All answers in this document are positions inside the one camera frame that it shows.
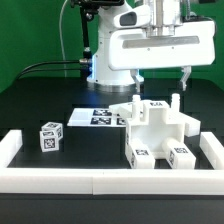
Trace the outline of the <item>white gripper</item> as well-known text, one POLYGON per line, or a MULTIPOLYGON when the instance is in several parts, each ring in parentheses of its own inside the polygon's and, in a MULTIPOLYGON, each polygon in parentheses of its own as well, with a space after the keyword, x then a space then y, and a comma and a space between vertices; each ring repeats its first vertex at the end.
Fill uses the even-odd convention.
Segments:
POLYGON ((215 59, 213 37, 215 22, 199 19, 165 27, 170 34, 153 35, 151 12, 148 6, 139 6, 114 17, 116 31, 109 40, 109 67, 112 70, 130 71, 136 92, 141 92, 143 77, 136 69, 183 67, 179 87, 187 88, 190 66, 210 65, 215 59))

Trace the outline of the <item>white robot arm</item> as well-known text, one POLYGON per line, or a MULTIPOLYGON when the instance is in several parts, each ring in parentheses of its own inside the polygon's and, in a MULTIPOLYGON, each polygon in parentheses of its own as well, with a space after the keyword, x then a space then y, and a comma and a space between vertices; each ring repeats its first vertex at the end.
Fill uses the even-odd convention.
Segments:
POLYGON ((193 66, 215 60, 215 22, 191 11, 202 0, 135 0, 99 9, 98 49, 88 84, 108 92, 140 90, 141 70, 182 69, 186 87, 193 66))

